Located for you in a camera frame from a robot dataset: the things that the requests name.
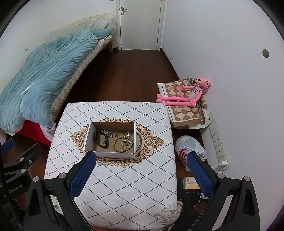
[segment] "open box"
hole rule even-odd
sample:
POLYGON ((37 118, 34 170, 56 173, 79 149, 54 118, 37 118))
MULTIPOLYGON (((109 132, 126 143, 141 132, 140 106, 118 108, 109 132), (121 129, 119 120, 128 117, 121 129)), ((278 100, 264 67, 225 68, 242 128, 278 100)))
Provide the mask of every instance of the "open box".
MULTIPOLYGON (((98 142, 103 144, 102 142, 105 140, 105 137, 102 134, 99 134, 98 142)), ((120 147, 120 143, 123 143, 124 139, 119 139, 116 142, 116 148, 122 149, 120 147)), ((125 158, 125 159, 134 159, 135 158, 135 147, 136 147, 136 123, 135 122, 91 122, 87 134, 85 136, 85 142, 83 149, 88 151, 94 151, 97 157, 108 157, 108 158, 125 158), (94 140, 95 131, 107 130, 111 131, 113 134, 112 138, 108 138, 108 148, 102 148, 94 140), (126 152, 116 152, 113 149, 113 142, 116 139, 115 135, 123 136, 123 133, 126 131, 130 131, 130 138, 133 140, 133 147, 126 152)))

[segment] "pink panther plush toy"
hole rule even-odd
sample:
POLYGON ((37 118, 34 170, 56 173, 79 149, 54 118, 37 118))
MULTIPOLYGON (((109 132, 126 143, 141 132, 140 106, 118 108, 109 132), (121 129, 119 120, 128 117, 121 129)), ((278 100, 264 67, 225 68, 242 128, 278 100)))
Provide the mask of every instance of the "pink panther plush toy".
POLYGON ((199 78, 195 82, 194 86, 179 86, 178 91, 180 97, 163 97, 160 94, 157 94, 157 103, 164 103, 167 106, 196 106, 196 102, 200 99, 203 94, 204 88, 211 87, 211 83, 208 82, 205 78, 199 78), (184 89, 192 89, 194 90, 191 92, 188 98, 184 98, 182 94, 182 90, 184 89))

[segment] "white door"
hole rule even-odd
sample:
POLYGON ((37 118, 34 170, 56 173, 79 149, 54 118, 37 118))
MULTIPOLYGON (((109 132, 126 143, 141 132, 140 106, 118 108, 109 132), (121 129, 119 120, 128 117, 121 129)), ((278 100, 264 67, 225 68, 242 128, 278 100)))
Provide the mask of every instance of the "white door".
POLYGON ((122 50, 156 50, 161 0, 120 0, 122 50))

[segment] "wooden floor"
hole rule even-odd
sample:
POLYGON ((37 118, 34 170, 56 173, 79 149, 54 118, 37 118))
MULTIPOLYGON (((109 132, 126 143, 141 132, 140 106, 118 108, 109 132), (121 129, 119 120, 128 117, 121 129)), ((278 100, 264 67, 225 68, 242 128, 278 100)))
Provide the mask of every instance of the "wooden floor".
MULTIPOLYGON (((161 51, 125 50, 114 53, 101 52, 83 72, 68 95, 58 116, 69 102, 90 101, 140 101, 155 102, 159 93, 157 83, 176 81, 166 58, 161 51)), ((203 142, 199 130, 173 129, 174 143, 182 135, 203 142)), ((7 153, 4 161, 16 159, 35 142, 16 134, 16 147, 7 153)), ((43 145, 42 156, 31 166, 32 177, 44 178, 49 147, 43 145)), ((177 178, 191 176, 176 159, 177 178)))

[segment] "door frame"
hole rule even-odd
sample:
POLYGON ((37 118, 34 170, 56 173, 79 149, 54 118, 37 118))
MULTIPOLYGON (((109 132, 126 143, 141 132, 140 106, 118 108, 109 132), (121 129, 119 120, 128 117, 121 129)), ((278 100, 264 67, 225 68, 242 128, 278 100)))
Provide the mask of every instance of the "door frame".
MULTIPOLYGON (((160 11, 160 21, 159 21, 159 31, 158 31, 158 42, 156 50, 159 51, 161 47, 161 40, 162 40, 162 32, 163 32, 163 25, 164 25, 164 15, 165 15, 165 5, 166 0, 161 0, 161 11, 160 11)), ((117 47, 118 50, 121 50, 121 35, 120 35, 120 0, 116 0, 116 21, 117 21, 117 47)))

